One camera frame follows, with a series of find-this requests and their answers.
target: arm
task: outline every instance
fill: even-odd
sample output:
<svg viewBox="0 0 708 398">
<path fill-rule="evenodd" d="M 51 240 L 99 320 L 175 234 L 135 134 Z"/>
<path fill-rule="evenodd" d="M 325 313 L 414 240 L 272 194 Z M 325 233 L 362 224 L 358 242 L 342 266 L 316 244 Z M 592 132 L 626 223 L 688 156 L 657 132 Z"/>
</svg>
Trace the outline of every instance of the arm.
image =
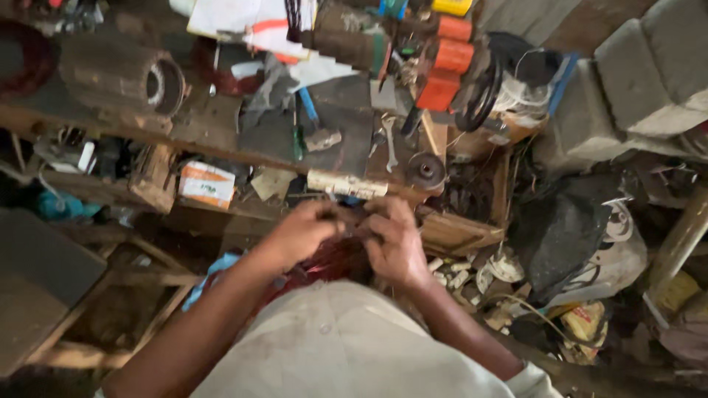
<svg viewBox="0 0 708 398">
<path fill-rule="evenodd" d="M 331 202 L 305 202 L 181 317 L 168 324 L 104 383 L 108 398 L 187 397 L 229 350 L 264 290 L 344 230 L 320 220 Z"/>
<path fill-rule="evenodd" d="M 406 293 L 433 337 L 460 350 L 503 381 L 520 373 L 523 362 L 462 311 L 428 271 L 408 203 L 386 197 L 368 202 L 366 208 L 374 214 L 362 226 L 382 238 L 365 241 L 374 271 Z"/>
</svg>

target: green tape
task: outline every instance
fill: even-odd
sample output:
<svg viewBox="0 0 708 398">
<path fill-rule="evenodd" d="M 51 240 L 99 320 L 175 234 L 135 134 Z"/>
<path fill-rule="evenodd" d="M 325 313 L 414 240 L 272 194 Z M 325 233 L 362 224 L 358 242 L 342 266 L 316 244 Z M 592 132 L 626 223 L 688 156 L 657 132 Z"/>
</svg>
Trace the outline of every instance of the green tape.
<svg viewBox="0 0 708 398">
<path fill-rule="evenodd" d="M 384 37 L 379 33 L 374 34 L 374 61 L 371 63 L 371 73 L 379 76 L 384 66 Z"/>
</svg>

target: man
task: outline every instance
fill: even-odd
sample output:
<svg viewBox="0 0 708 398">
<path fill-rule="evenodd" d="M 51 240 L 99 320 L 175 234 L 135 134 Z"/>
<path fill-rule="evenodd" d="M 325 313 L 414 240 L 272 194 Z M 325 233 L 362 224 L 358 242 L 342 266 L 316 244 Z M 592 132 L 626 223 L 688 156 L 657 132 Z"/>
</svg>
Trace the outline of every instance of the man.
<svg viewBox="0 0 708 398">
<path fill-rule="evenodd" d="M 463 312 L 430 274 L 410 207 L 371 200 L 360 228 L 374 272 L 415 304 L 429 336 L 387 298 L 316 283 L 272 302 L 234 345 L 263 291 L 344 231 L 331 202 L 302 203 L 183 316 L 103 385 L 107 398 L 560 397 Z"/>
</svg>

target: blue screwdriver handle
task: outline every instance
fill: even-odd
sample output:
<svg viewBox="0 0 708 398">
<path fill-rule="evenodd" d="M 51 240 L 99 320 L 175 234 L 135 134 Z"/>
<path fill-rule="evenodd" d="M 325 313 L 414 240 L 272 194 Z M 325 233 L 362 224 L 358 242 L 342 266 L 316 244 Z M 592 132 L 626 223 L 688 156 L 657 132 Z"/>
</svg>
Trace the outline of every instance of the blue screwdriver handle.
<svg viewBox="0 0 708 398">
<path fill-rule="evenodd" d="M 314 104 L 312 103 L 312 98 L 310 98 L 309 96 L 309 91 L 307 90 L 307 87 L 303 87 L 297 92 L 300 95 L 300 98 L 302 98 L 302 105 L 304 105 L 305 107 L 307 117 L 310 118 L 310 120 L 312 120 L 315 125 L 318 125 L 319 116 L 317 115 L 317 111 L 314 109 Z"/>
</svg>

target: cardboard box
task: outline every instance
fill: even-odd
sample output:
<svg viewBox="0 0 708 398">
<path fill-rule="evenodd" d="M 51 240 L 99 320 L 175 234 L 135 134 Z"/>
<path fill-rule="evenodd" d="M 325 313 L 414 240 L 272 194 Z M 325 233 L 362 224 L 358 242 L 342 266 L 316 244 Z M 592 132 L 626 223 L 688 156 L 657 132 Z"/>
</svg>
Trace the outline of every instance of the cardboard box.
<svg viewBox="0 0 708 398">
<path fill-rule="evenodd" d="M 234 197 L 236 176 L 217 167 L 191 161 L 182 169 L 179 194 L 223 209 L 228 209 Z"/>
</svg>

